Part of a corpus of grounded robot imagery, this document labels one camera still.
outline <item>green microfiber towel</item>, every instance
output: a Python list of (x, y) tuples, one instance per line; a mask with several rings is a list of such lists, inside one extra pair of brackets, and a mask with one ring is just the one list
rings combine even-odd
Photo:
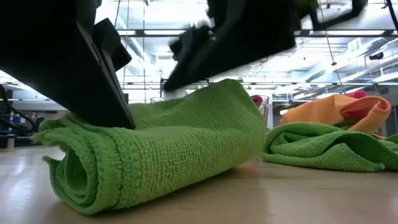
[(66, 115), (45, 122), (35, 136), (66, 153), (61, 161), (44, 160), (54, 192), (82, 214), (161, 197), (224, 172), (264, 147), (262, 116), (234, 80), (130, 109), (136, 130), (96, 127)]
[(265, 161), (300, 167), (398, 171), (398, 137), (371, 135), (319, 123), (289, 123), (266, 134)]

